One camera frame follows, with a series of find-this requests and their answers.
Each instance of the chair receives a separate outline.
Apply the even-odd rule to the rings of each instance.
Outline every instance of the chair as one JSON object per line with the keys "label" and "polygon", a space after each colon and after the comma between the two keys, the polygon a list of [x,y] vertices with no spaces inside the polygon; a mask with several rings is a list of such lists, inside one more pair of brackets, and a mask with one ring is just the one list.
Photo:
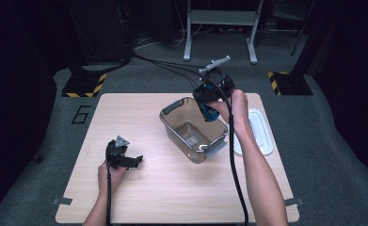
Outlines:
{"label": "chair", "polygon": [[281,21],[281,22],[285,22],[288,24],[294,24],[300,27],[297,30],[297,34],[296,34],[297,40],[296,40],[295,48],[293,49],[293,52],[292,52],[292,56],[293,56],[296,52],[296,48],[304,32],[304,28],[307,25],[307,21],[309,19],[313,3],[314,3],[314,0],[311,0],[309,4],[305,3],[304,0],[303,1],[301,0],[285,0],[285,1],[272,0],[272,2],[267,7],[266,18],[264,18],[264,21],[262,22],[262,25],[260,28],[260,34],[256,41],[256,47],[258,46],[260,42],[260,38],[264,31],[264,27],[265,27],[267,19],[272,18],[272,19],[275,19],[277,22]]}

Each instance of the gray carpet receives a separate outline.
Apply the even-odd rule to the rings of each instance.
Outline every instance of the gray carpet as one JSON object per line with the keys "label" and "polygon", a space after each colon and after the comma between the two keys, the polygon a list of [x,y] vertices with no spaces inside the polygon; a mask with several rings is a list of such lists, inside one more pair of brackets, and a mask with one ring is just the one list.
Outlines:
{"label": "gray carpet", "polygon": [[[298,207],[300,220],[292,225],[368,225],[368,169],[336,131],[328,102],[316,82],[311,76],[305,76],[313,96],[276,96],[267,77],[270,71],[293,69],[306,37],[296,55],[290,56],[295,39],[263,34],[256,49],[259,63],[251,65],[247,36],[232,33],[194,40],[192,59],[187,64],[205,66],[212,59],[229,55],[232,59],[221,69],[232,77],[238,88],[261,95],[293,193],[306,202]],[[136,49],[136,53],[184,63],[184,43],[178,47],[149,45]],[[191,73],[185,74],[196,78]],[[97,97],[61,97],[69,77],[68,70],[55,74],[56,102],[39,150],[44,160],[40,164],[30,163],[4,198],[0,204],[0,225],[57,225],[57,206],[51,202],[64,193],[103,93],[192,91],[181,76],[137,58],[108,73]],[[82,110],[88,113],[88,119],[83,124],[72,124],[80,105],[90,105]]]}

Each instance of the transparent plastic container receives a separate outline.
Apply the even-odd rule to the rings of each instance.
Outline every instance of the transparent plastic container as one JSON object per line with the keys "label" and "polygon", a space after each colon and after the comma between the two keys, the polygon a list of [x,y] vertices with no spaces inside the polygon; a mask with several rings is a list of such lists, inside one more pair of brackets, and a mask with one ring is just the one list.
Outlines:
{"label": "transparent plastic container", "polygon": [[160,112],[168,137],[194,163],[216,154],[227,142],[227,126],[220,120],[206,122],[193,98],[185,97]]}

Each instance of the human arm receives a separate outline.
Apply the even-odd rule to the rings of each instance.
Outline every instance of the human arm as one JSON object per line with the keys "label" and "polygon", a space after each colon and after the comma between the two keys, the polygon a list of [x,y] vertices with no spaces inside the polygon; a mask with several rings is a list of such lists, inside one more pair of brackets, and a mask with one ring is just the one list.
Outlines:
{"label": "human arm", "polygon": [[[248,197],[257,225],[287,225],[286,208],[280,187],[272,169],[266,162],[248,124],[248,99],[246,94],[235,89],[230,98],[233,114],[233,128],[243,153]],[[208,104],[228,121],[226,103]]]}
{"label": "human arm", "polygon": [[[113,169],[110,167],[111,176],[111,192],[113,193],[117,186],[120,184],[123,173],[126,168]],[[102,163],[98,168],[98,184],[99,184],[99,194],[98,198],[93,205],[91,211],[89,212],[86,220],[84,221],[84,226],[104,226],[106,223],[106,211],[107,211],[107,165],[105,162]]]}

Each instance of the light wood table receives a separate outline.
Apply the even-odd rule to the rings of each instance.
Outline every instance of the light wood table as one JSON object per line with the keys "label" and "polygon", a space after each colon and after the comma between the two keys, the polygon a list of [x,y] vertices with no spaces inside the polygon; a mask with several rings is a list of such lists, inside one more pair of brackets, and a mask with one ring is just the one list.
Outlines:
{"label": "light wood table", "polygon": [[[78,155],[64,198],[58,223],[82,223],[98,195],[97,170],[104,162],[107,143],[121,136],[130,141],[126,156],[143,155],[138,169],[125,172],[113,195],[111,221],[114,223],[240,223],[244,213],[232,178],[229,145],[200,164],[192,163],[168,138],[159,119],[167,105],[192,97],[190,93],[108,93],[96,108]],[[293,198],[280,153],[271,133],[258,94],[248,94],[249,108],[265,117],[274,151],[266,157],[274,171],[284,199]],[[240,185],[247,201],[249,221],[254,221],[248,201],[241,157],[235,157]],[[295,205],[288,206],[289,221],[297,221]]]}

